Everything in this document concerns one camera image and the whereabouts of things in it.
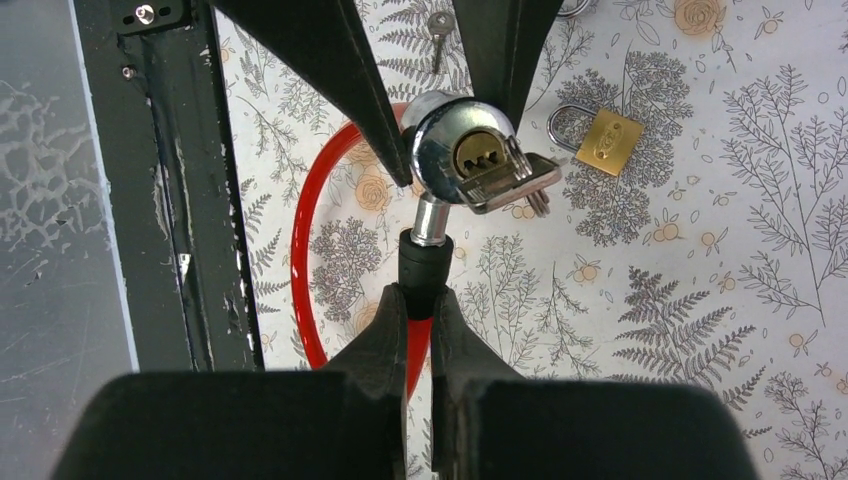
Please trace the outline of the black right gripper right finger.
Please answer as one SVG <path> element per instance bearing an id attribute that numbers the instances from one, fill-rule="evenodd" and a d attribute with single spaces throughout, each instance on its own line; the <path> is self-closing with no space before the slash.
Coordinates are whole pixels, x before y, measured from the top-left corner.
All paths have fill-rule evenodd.
<path id="1" fill-rule="evenodd" d="M 679 384 L 526 378 L 434 303 L 432 468 L 442 479 L 753 479 L 730 412 Z"/>

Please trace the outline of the small brass padlock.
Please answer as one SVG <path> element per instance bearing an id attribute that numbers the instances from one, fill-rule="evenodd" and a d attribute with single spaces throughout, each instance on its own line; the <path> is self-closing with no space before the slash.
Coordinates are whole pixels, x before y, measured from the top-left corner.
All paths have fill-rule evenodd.
<path id="1" fill-rule="evenodd" d="M 580 16 L 592 3 L 592 0 L 564 1 L 556 17 L 562 20 L 572 20 Z"/>

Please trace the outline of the large brass padlock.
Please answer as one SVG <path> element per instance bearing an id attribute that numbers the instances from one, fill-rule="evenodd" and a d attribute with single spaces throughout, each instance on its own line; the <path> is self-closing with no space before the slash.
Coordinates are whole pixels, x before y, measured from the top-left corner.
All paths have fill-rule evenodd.
<path id="1" fill-rule="evenodd" d="M 591 120 L 579 144 L 563 132 L 567 120 L 577 117 Z M 550 114 L 546 131 L 557 147 L 572 153 L 579 162 L 618 177 L 631 158 L 644 126 L 607 109 L 594 111 L 577 104 L 566 104 Z"/>

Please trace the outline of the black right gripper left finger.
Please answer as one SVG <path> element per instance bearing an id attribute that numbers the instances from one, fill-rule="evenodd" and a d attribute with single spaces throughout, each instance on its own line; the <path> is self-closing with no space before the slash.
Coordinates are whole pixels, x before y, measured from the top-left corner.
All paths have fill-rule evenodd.
<path id="1" fill-rule="evenodd" d="M 402 479 L 407 311 L 374 320 L 316 370 L 147 372 L 84 409 L 55 479 Z"/>

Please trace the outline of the small silver key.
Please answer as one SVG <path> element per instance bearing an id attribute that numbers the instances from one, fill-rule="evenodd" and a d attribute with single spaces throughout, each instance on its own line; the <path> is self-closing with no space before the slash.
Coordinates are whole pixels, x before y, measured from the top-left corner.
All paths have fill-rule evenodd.
<path id="1" fill-rule="evenodd" d="M 441 67 L 441 57 L 446 39 L 454 31 L 456 20 L 452 13 L 436 11 L 427 20 L 427 28 L 433 44 L 431 72 L 438 74 Z"/>

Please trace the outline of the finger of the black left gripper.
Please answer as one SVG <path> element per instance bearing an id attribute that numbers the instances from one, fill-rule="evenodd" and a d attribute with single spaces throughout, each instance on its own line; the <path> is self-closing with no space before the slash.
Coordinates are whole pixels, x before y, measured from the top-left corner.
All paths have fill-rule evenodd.
<path id="1" fill-rule="evenodd" d="M 454 0 L 474 97 L 517 129 L 559 0 Z"/>
<path id="2" fill-rule="evenodd" d="M 400 128 L 353 1 L 211 5 L 353 122 L 398 186 L 412 183 Z"/>

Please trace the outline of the red cable lock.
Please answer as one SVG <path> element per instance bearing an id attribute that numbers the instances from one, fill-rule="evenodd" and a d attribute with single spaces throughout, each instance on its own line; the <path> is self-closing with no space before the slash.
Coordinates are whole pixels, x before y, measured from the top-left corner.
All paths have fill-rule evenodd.
<path id="1" fill-rule="evenodd" d="M 495 137 L 517 139 L 517 130 L 497 108 L 441 91 L 416 98 L 397 124 L 405 140 L 405 159 L 423 192 L 412 227 L 399 237 L 396 281 L 383 290 L 373 323 L 333 357 L 325 354 L 315 327 L 307 279 L 308 246 L 326 178 L 359 137 L 354 125 L 331 139 L 308 174 L 291 244 L 296 321 L 310 364 L 340 384 L 346 395 L 373 404 L 404 403 L 415 389 L 425 357 L 431 354 L 434 303 L 443 290 L 450 289 L 449 212 L 454 206 L 469 208 L 458 193 L 469 175 L 462 161 L 495 150 Z"/>

